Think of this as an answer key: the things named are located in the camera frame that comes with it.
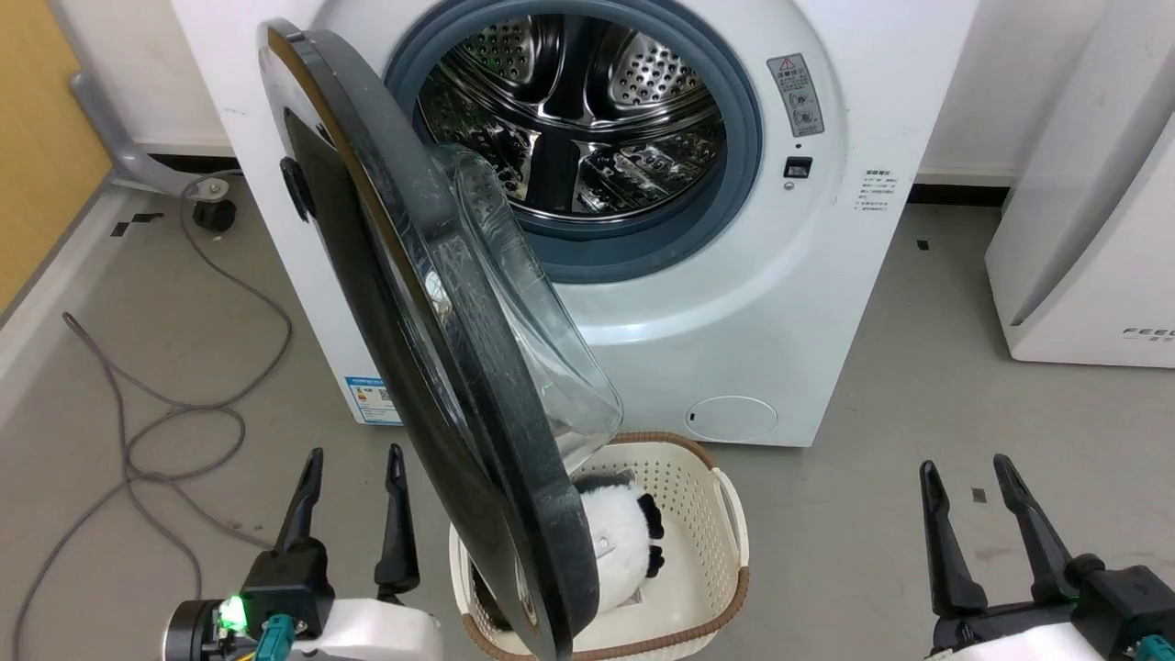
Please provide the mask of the small printed text label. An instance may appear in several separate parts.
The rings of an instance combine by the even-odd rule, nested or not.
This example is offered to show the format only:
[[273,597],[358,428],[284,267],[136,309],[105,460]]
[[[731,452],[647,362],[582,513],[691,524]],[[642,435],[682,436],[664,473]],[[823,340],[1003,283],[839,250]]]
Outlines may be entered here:
[[889,169],[866,169],[857,186],[857,213],[887,213],[897,200],[900,180]]

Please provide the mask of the blue energy label sticker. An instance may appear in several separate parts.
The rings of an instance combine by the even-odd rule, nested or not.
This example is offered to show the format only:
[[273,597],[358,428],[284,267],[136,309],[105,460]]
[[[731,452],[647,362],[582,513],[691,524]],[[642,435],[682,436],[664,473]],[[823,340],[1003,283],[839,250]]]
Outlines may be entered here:
[[344,384],[356,421],[402,426],[398,410],[380,377],[345,376]]

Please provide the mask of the cream plastic laundry basket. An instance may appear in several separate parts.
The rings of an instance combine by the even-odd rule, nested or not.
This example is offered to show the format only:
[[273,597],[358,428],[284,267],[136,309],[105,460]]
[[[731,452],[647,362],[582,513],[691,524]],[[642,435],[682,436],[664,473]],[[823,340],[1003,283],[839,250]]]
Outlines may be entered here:
[[[575,477],[626,477],[652,498],[665,562],[606,599]],[[678,661],[744,606],[750,537],[713,456],[666,431],[623,432],[566,472],[550,436],[492,438],[432,474],[452,519],[454,601],[492,661]]]

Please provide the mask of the grey rubber door gasket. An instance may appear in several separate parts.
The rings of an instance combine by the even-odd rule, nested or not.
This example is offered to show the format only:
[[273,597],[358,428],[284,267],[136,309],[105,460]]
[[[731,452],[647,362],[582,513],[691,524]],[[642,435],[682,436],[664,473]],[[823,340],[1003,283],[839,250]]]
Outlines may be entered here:
[[548,274],[575,284],[637,279],[709,247],[752,193],[764,153],[763,121],[751,80],[730,43],[682,0],[438,0],[400,39],[385,70],[387,89],[407,109],[419,136],[446,143],[430,137],[417,113],[429,72],[469,35],[518,14],[603,18],[674,46],[701,75],[725,129],[721,158],[698,191],[622,223],[563,223],[521,213],[489,164]]

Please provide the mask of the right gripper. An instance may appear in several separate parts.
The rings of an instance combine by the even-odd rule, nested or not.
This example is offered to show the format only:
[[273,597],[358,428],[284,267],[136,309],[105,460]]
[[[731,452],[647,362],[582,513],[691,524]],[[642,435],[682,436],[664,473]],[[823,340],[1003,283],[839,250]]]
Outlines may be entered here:
[[[1146,566],[1109,569],[1094,554],[1073,559],[1010,456],[993,456],[993,468],[1023,537],[1038,605],[936,623],[927,661],[1175,661],[1175,589]],[[986,611],[986,591],[967,568],[934,461],[920,465],[919,484],[932,612],[961,618]]]

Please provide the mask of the white front-load washing machine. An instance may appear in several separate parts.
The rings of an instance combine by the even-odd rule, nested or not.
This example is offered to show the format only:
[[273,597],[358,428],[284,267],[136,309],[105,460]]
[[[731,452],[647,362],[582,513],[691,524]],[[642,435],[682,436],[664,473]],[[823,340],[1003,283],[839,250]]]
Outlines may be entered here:
[[[278,16],[334,32],[387,88],[394,48],[437,1],[172,0],[350,414],[344,377],[380,376],[318,232],[283,193],[258,28]],[[540,267],[620,397],[622,430],[810,447],[980,0],[682,1],[730,43],[756,93],[764,153],[746,205],[709,247],[657,274],[575,284]],[[814,137],[790,134],[767,68],[793,53],[810,66],[822,109]],[[811,177],[785,178],[788,156],[811,156]],[[900,180],[887,213],[855,210],[866,169]]]

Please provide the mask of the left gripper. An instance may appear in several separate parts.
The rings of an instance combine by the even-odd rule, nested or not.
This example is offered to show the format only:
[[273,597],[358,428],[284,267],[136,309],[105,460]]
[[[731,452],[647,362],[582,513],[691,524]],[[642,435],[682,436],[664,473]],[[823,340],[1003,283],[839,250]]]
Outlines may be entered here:
[[419,559],[398,444],[387,451],[387,524],[376,596],[340,599],[325,547],[311,535],[324,468],[311,448],[273,551],[251,561],[239,591],[189,599],[168,621],[168,661],[442,661],[437,621],[400,595],[419,586]]

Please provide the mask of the steel perforated washer drum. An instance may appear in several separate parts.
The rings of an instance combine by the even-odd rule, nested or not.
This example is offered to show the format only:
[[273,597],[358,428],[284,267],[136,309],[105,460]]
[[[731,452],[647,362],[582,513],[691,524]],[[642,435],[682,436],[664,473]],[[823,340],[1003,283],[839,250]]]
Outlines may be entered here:
[[622,223],[698,191],[721,110],[676,47],[575,14],[518,14],[439,59],[417,96],[430,137],[486,158],[521,213]]

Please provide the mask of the round black glass washer door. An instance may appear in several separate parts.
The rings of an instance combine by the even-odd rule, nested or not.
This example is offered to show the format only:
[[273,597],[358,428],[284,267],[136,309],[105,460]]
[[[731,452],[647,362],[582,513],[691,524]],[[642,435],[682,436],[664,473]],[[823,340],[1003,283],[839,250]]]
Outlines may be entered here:
[[258,63],[283,193],[466,557],[533,657],[571,661],[603,602],[571,475],[616,436],[620,397],[486,158],[423,142],[334,32],[269,18]]

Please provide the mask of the black caster wheel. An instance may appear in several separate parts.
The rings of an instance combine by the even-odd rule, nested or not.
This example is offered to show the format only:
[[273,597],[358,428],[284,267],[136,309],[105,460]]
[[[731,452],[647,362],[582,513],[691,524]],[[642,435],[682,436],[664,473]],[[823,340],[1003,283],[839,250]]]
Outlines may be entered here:
[[215,202],[197,201],[190,213],[194,225],[214,234],[230,230],[231,225],[235,225],[239,207],[228,198]]

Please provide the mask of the grey metal furniture leg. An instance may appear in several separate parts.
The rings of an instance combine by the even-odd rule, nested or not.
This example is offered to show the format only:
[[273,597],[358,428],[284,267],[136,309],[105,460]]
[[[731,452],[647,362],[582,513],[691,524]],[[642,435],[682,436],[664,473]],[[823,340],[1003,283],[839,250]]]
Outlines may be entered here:
[[70,93],[112,158],[112,183],[137,191],[164,194],[217,204],[229,193],[226,180],[202,178],[157,162],[143,150],[122,124],[100,80],[86,70],[70,76]]

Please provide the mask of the grey warning sticker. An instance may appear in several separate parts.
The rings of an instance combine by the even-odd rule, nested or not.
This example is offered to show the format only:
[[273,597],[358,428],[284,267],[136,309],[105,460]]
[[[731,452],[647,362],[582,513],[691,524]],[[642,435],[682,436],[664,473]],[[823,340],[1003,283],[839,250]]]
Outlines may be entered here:
[[776,87],[788,113],[790,134],[794,139],[814,137],[825,131],[822,109],[810,66],[801,53],[767,60]]

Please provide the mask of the wooden cabinet panel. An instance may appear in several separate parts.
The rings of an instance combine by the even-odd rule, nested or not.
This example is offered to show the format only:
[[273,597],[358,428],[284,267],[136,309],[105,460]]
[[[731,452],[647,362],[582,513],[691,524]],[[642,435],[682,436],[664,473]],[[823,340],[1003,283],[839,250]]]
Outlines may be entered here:
[[70,92],[79,68],[48,0],[0,0],[0,315],[112,168]]

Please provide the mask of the black and white plush toy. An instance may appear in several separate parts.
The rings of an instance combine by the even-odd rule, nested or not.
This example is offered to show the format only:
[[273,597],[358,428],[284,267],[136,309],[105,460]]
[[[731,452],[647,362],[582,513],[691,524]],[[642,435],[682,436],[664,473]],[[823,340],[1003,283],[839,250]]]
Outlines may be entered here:
[[662,510],[630,470],[575,477],[572,485],[588,515],[603,615],[627,603],[664,567]]

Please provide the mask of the white floor-standing appliance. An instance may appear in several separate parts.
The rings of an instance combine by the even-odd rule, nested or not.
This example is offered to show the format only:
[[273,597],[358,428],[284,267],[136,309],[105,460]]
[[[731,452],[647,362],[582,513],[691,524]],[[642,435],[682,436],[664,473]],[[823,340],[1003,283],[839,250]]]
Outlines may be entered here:
[[985,254],[1010,356],[1175,371],[1175,0],[1112,0]]

